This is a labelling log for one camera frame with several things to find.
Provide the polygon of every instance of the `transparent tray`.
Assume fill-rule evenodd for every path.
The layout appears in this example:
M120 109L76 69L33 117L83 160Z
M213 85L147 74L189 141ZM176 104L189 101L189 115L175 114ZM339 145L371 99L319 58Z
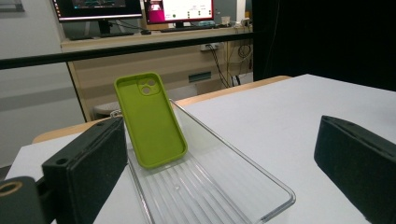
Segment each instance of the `transparent tray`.
M294 192L171 101L188 144L180 160L147 170L128 150L147 223L264 223Z

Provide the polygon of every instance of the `power strip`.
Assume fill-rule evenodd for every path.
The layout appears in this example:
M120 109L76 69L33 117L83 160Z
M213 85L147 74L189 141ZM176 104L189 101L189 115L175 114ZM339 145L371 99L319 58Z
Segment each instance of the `power strip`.
M204 45L201 45L201 51L218 49L219 46L220 46L220 43L204 44Z

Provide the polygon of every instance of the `table surface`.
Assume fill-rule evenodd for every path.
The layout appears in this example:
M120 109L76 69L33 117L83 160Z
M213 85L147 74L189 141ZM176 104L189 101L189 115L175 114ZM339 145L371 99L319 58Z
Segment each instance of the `table surface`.
M239 91L245 91L248 89L252 89L252 88L256 88L256 87L260 87L260 86L264 86L264 85L268 85L274 82L278 82L281 80L285 80L288 79L290 77L287 76L277 76L277 77L270 77L264 80L260 80L260 81L256 81L256 82L251 82L245 85L241 85L241 86L236 86L236 87L232 87L229 89L224 89L221 91L212 91L206 94L202 94L202 95L197 95L197 96L193 96L190 98L186 98L186 99L182 99L177 101L178 105L181 106L185 106L185 105L190 105L190 104L194 104L200 101L204 101L204 100L208 100L211 98L215 98L221 95L226 95L226 94L230 94L233 92L239 92ZM63 129L59 129L59 130L54 130L48 133L42 133L39 136L37 136L34 140L33 143L39 143L39 142L43 142L43 141L47 141L53 138L58 138L58 137L62 137L62 136L66 136L69 134L73 134L73 133L82 133L84 131L86 131L87 129L89 129L93 124L101 121L102 119L99 120L94 120L94 121L90 121L90 122L86 122L83 124L79 124L79 125L75 125L75 126L70 126L67 128L63 128Z
M293 189L296 203L270 223L367 223L314 161L320 118L346 119L395 143L394 102L393 91L304 75L184 108ZM77 136L22 147L7 178L38 179L40 164ZM141 223L133 185L124 172L95 223Z

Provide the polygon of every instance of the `phone case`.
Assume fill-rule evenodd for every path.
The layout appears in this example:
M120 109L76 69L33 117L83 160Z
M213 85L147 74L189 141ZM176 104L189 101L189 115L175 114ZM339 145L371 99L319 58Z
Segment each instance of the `phone case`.
M145 73L120 77L114 86L141 166L157 167L186 154L187 143L160 76Z

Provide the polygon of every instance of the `wall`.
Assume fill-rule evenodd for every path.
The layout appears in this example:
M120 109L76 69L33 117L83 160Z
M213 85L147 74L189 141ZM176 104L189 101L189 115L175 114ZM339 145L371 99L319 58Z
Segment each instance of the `wall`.
M215 23L221 24L223 16L230 16L230 21L236 21L236 0L215 0Z
M25 12L0 13L0 59L60 53L50 1L22 4ZM83 121L64 63L0 70L0 167L37 135Z

